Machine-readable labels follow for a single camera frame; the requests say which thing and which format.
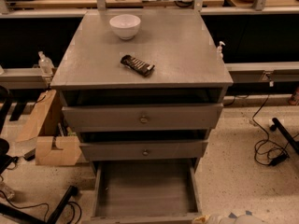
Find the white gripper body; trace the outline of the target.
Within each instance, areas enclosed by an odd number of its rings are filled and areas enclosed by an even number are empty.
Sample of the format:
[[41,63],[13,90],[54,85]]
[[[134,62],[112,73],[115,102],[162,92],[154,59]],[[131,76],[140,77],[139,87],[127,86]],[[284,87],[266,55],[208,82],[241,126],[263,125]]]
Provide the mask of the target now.
[[234,222],[235,220],[233,218],[213,214],[209,217],[206,224],[234,224]]

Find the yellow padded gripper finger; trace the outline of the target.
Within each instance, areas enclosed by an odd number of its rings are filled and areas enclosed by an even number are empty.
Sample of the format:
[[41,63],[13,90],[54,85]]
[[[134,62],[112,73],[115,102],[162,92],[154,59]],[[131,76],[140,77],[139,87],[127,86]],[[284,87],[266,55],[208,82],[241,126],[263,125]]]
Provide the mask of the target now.
[[206,224],[208,221],[208,216],[196,217],[192,220],[192,224]]

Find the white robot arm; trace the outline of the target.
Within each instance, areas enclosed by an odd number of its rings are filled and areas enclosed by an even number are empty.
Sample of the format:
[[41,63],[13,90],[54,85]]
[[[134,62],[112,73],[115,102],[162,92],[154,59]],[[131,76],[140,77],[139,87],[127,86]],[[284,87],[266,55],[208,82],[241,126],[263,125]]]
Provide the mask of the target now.
[[238,217],[223,217],[221,215],[204,215],[196,217],[192,224],[268,224],[267,222],[251,216],[241,215]]

